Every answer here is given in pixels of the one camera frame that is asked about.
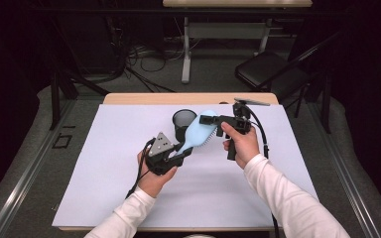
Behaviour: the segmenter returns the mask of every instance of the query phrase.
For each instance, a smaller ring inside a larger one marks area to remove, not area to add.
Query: person's right hand
[[[258,137],[256,136],[256,130],[254,127],[250,131],[242,135],[238,131],[234,130],[232,126],[226,122],[221,123],[221,129],[225,134],[231,137],[234,141],[234,147],[236,148],[236,163],[241,168],[244,169],[246,164],[249,163],[252,158],[260,154]],[[223,142],[224,150],[228,151],[230,141],[227,140]]]

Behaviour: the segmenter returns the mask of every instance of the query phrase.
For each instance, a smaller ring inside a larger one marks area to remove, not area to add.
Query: gray carpet
[[[286,39],[272,39],[269,41],[267,49],[280,52],[284,57],[290,45],[291,43]],[[190,84],[181,83],[183,63],[181,59],[167,61],[164,67],[157,72],[145,71],[140,67],[139,61],[133,65],[133,68],[149,79],[179,92],[244,92],[248,91],[248,88],[234,78],[234,68],[249,59],[257,48],[258,45],[251,41],[199,43],[192,50]],[[157,69],[161,65],[163,62],[159,59],[144,59],[142,64],[146,69]],[[148,89],[136,77],[127,73],[113,81],[102,83],[101,86],[113,92],[148,92]],[[98,104],[102,102],[102,97],[88,88],[82,85],[78,85],[77,88],[80,97],[71,105],[61,127],[55,132],[56,135],[61,136],[71,135],[69,146],[49,149],[43,155],[40,172],[28,187],[28,193],[21,205],[17,207],[18,211],[14,217],[11,217],[11,222],[7,222],[7,226],[4,227],[2,237],[82,237],[85,234],[85,232],[62,232],[51,226],[56,214],[53,207],[61,201],[64,195]],[[10,170],[1,182],[0,212],[17,185],[17,181],[23,176],[29,163],[37,157],[47,138],[52,119],[48,88],[40,93],[40,98],[41,109],[36,121]],[[300,117],[297,119],[293,117],[294,107],[290,108],[288,113],[319,200],[345,227],[351,237],[366,237],[335,171],[329,149],[323,142],[319,128],[315,124],[316,116],[310,106],[303,104]],[[330,122],[331,138],[344,158],[381,234],[381,197],[355,158],[344,119],[343,107],[334,100],[331,103]],[[55,145],[58,147],[63,143],[63,139],[61,139]],[[234,235],[234,237],[253,237],[253,234]]]

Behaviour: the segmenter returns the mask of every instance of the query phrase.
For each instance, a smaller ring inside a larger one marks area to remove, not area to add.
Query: black chair
[[[298,98],[285,107],[287,109],[298,102],[295,113],[295,117],[298,117],[306,87],[319,74],[319,72],[308,73],[302,70],[300,65],[310,56],[328,46],[337,36],[338,33],[332,35],[290,61],[275,53],[263,52],[238,65],[234,74],[249,85],[252,91],[272,92],[280,102],[299,90]]]

